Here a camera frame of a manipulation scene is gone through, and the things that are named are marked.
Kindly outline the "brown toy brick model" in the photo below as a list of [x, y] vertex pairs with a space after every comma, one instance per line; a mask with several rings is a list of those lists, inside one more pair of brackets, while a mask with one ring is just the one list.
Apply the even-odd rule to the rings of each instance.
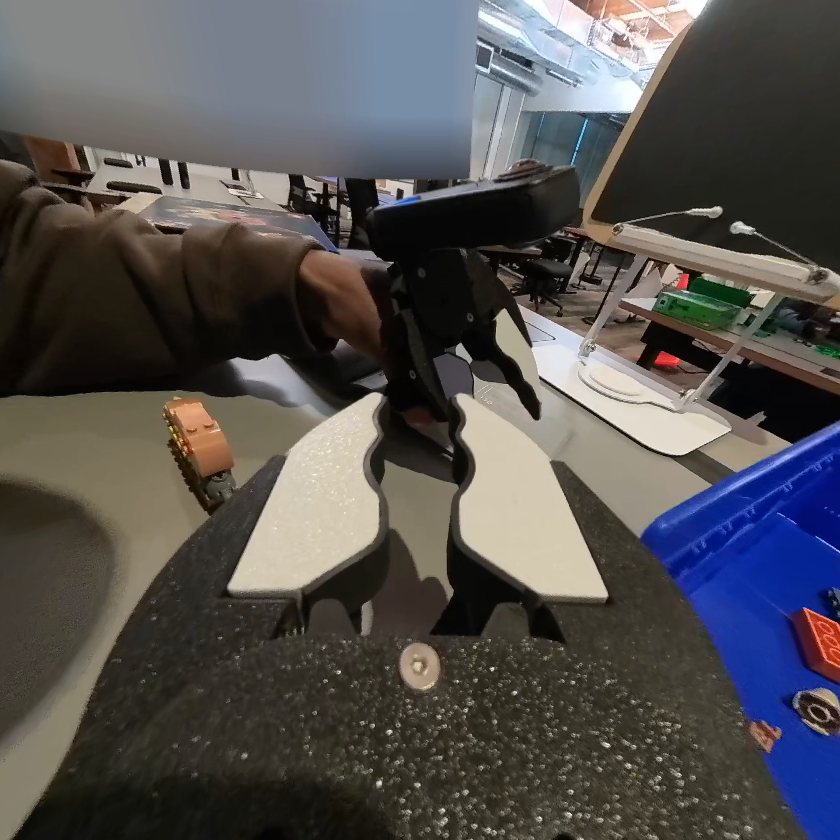
[[237, 489], [235, 458], [219, 424], [195, 398], [176, 397], [163, 406], [168, 448], [187, 488], [211, 515]]

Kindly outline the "clear acrylic stand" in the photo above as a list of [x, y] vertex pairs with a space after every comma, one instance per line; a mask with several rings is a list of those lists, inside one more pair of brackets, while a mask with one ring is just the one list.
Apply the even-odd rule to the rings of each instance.
[[735, 357], [740, 355], [746, 343], [769, 320], [784, 296], [776, 293], [770, 297], [766, 305], [755, 313], [751, 324], [741, 331], [737, 341], [731, 343], [729, 350], [718, 359], [717, 364], [707, 373], [706, 378], [697, 388], [682, 392], [679, 397], [657, 396], [651, 386], [644, 385], [616, 369], [598, 364], [592, 359], [597, 347], [597, 336], [606, 325], [606, 321], [613, 315], [618, 304], [624, 299], [626, 291], [635, 280], [644, 276], [648, 263], [648, 257], [637, 255], [630, 268], [621, 278], [617, 278], [616, 283], [605, 294], [602, 306], [591, 321], [590, 328], [579, 346], [574, 369], [578, 379], [584, 385], [603, 395], [604, 398], [629, 405], [656, 406], [663, 411], [679, 414], [685, 412], [688, 405], [698, 402], [709, 391], [715, 380], [720, 378]]

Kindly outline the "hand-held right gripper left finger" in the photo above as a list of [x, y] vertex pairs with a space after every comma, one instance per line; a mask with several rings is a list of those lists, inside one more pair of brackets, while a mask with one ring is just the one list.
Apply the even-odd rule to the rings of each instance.
[[373, 462], [386, 408], [369, 394], [289, 449], [228, 595], [302, 599], [383, 545], [388, 511]]

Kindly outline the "person's left hand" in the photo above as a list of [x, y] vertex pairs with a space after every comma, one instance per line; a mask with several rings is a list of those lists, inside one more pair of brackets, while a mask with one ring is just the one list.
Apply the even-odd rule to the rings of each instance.
[[361, 262], [324, 250], [311, 250], [297, 272], [296, 298], [301, 324], [319, 350], [339, 342], [385, 368], [382, 307], [387, 275]]

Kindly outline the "heap of orange brick pieces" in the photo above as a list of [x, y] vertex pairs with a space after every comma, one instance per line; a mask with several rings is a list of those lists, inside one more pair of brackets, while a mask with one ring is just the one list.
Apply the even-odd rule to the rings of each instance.
[[[839, 685], [838, 616], [825, 616], [806, 607], [791, 616], [794, 635], [805, 665], [813, 673]], [[830, 688], [819, 686], [796, 691], [790, 706], [807, 728], [826, 738], [838, 737], [839, 699]], [[759, 750], [770, 753], [782, 730], [767, 721], [752, 721], [749, 739]]]

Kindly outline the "grey desk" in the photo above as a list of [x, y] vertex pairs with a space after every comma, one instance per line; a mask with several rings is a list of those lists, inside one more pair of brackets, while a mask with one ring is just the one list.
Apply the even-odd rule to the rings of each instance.
[[[244, 484], [343, 405], [287, 362], [237, 361], [164, 390], [2, 400], [2, 837], [56, 772], [117, 636], [206, 520], [166, 447], [162, 406], [207, 396]], [[558, 393], [577, 437], [560, 461], [636, 535], [662, 512], [789, 445], [749, 421], [688, 456], [639, 447]], [[450, 595], [446, 458], [392, 435], [383, 487], [393, 557], [376, 632], [432, 628]]]

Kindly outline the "silver ceiling duct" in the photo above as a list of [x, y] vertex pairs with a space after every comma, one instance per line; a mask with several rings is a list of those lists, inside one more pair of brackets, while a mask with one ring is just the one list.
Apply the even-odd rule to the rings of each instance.
[[514, 59], [503, 50], [481, 41], [476, 44], [476, 71], [488, 76], [503, 87], [519, 90], [529, 97], [536, 97], [542, 89], [543, 77], [552, 78], [571, 88], [578, 88], [585, 82], [582, 74], [566, 69], [544, 68], [537, 72]]

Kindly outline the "black office chair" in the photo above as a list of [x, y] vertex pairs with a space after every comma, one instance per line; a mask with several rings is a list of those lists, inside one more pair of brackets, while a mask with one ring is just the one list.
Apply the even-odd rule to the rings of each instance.
[[514, 293], [516, 297], [527, 296], [535, 312], [541, 305], [552, 305], [556, 315], [563, 316], [563, 304], [559, 296], [563, 295], [570, 284], [574, 268], [567, 263], [554, 259], [531, 259], [521, 267], [521, 283]]

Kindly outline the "printed cardboard box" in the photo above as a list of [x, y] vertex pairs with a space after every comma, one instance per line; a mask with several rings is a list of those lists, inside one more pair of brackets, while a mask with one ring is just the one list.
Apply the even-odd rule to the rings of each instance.
[[259, 235], [310, 238], [332, 253], [339, 252], [338, 247], [312, 217], [283, 209], [159, 196], [139, 211], [138, 215], [167, 234], [183, 234], [191, 228], [220, 228], [226, 224], [241, 224]]

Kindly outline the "person's left forearm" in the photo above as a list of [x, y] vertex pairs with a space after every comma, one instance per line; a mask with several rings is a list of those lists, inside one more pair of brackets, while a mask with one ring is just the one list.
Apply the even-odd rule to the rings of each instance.
[[1, 168], [2, 395], [161, 379], [235, 358], [327, 353], [300, 308], [320, 246], [241, 224], [164, 234], [122, 209], [94, 214]]

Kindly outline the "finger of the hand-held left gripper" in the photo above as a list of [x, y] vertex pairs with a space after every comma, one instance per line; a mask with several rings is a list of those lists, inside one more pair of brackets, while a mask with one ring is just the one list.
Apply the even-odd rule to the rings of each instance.
[[470, 363], [456, 353], [441, 353], [434, 357], [434, 415], [448, 415], [449, 404], [458, 395], [475, 396]]
[[471, 329], [471, 369], [483, 381], [509, 386], [530, 417], [541, 419], [541, 381], [518, 306]]

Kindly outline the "wooden table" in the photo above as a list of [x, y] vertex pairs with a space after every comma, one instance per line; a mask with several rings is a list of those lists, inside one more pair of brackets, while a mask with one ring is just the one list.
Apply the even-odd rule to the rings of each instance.
[[[654, 312], [653, 305], [654, 300], [650, 298], [623, 299], [618, 306], [656, 325], [650, 341], [654, 350], [669, 352], [670, 344], [684, 345], [691, 342], [710, 353], [724, 355], [741, 339], [741, 328], [734, 331], [709, 331]], [[735, 359], [761, 364], [798, 382], [839, 395], [838, 360], [796, 342], [787, 334], [746, 340], [736, 352]]]

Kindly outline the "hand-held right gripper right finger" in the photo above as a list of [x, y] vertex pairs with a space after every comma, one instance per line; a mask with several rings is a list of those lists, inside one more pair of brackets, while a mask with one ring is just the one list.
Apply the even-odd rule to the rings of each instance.
[[551, 458], [474, 397], [458, 394], [449, 407], [454, 557], [545, 602], [605, 604], [606, 584]]

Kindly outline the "blue storage bin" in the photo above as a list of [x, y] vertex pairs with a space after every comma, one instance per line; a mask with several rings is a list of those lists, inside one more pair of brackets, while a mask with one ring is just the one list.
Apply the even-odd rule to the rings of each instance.
[[838, 838], [838, 737], [790, 706], [798, 690], [839, 693], [807, 668], [791, 623], [803, 607], [838, 616], [838, 424], [672, 508], [642, 541], [708, 631], [747, 718], [782, 730], [764, 756], [796, 821], [809, 838]]

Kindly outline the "green building set box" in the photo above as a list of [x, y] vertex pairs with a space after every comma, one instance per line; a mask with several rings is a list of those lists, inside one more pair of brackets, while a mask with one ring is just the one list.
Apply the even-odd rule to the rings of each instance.
[[707, 331], [730, 329], [742, 307], [689, 290], [665, 288], [659, 292], [651, 312]]

